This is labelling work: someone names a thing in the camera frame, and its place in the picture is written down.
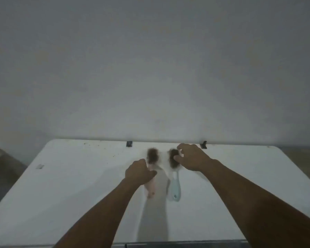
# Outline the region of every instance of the light blue handle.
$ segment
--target light blue handle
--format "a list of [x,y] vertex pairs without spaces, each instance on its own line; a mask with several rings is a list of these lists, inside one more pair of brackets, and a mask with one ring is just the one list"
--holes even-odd
[[177,177],[173,178],[171,181],[171,194],[172,194],[173,200],[175,201],[180,200],[180,184],[179,184],[178,173],[177,173]]

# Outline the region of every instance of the brush head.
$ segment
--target brush head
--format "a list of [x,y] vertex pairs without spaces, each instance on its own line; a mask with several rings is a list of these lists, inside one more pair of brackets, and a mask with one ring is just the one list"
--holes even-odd
[[158,150],[155,148],[148,149],[147,160],[149,164],[156,164],[158,161]]
[[171,149],[169,150],[169,162],[172,169],[175,169],[179,166],[180,163],[178,163],[176,160],[174,160],[174,156],[179,155],[179,151],[177,149]]

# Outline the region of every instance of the table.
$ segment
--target table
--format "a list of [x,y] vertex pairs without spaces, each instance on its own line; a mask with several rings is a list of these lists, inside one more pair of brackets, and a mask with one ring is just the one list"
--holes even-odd
[[[168,165],[177,143],[55,139],[47,143],[0,202],[0,245],[55,244],[105,197],[147,149]],[[203,150],[233,171],[310,217],[310,179],[274,146],[208,144]],[[218,194],[198,172],[179,170],[181,199],[168,199],[168,175],[160,168],[156,193],[133,195],[114,243],[245,239]]]

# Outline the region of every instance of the white wall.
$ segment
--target white wall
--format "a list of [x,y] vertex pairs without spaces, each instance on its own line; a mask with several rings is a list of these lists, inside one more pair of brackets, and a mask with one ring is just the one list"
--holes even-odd
[[0,0],[0,147],[310,146],[310,0]]

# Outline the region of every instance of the person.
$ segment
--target person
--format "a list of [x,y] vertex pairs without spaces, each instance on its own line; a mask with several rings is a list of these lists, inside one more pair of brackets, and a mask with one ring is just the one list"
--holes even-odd
[[[211,159],[195,144],[182,143],[177,148],[184,157],[174,159],[207,177],[253,248],[310,247],[309,217]],[[134,161],[120,184],[85,213],[54,247],[111,247],[134,192],[156,174],[147,169],[144,159]]]

